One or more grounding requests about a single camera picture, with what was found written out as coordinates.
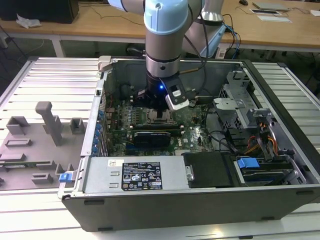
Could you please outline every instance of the barcode sticker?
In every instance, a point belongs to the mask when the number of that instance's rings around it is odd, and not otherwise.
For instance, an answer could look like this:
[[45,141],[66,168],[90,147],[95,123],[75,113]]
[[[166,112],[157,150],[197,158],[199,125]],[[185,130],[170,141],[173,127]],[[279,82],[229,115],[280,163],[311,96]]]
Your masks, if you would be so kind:
[[109,159],[108,167],[122,167],[124,161],[124,159]]

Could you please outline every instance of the red wire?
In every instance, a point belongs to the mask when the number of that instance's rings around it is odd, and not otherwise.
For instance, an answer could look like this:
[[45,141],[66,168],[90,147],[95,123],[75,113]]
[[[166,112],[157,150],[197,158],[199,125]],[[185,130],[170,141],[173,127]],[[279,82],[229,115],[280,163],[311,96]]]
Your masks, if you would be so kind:
[[251,137],[249,138],[247,148],[249,148],[249,147],[250,147],[250,141],[251,141],[251,139],[255,139],[255,138],[256,138],[256,136],[251,136]]

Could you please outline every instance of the black plastic cover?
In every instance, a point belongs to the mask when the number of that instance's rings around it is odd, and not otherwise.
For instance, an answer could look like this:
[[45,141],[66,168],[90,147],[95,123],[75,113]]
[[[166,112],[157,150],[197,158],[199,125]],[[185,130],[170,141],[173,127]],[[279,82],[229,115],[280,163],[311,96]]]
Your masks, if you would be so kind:
[[227,152],[196,152],[183,155],[184,164],[191,166],[194,180],[190,188],[239,187],[234,165],[235,156]]

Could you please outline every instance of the warning label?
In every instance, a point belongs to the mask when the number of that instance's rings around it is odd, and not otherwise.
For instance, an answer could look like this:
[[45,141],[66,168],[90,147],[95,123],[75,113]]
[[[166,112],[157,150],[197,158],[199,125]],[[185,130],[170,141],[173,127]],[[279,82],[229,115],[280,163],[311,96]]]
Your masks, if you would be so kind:
[[122,164],[123,191],[161,190],[160,162],[132,162]]

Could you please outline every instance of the aluminum extrusion table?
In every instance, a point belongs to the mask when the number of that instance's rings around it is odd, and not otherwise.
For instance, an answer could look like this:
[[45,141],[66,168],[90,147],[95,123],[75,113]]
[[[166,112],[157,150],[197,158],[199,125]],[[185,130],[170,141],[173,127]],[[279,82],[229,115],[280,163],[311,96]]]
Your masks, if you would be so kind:
[[[97,80],[96,58],[46,58],[28,61],[0,98],[0,139],[11,116],[40,123],[38,101],[51,101],[61,122],[88,120]],[[320,151],[320,103],[285,66],[254,63],[313,145]],[[263,99],[256,93],[258,100]],[[57,197],[56,188],[0,191],[0,239],[253,239],[317,240],[320,204],[300,207],[281,220],[112,232],[85,232]]]

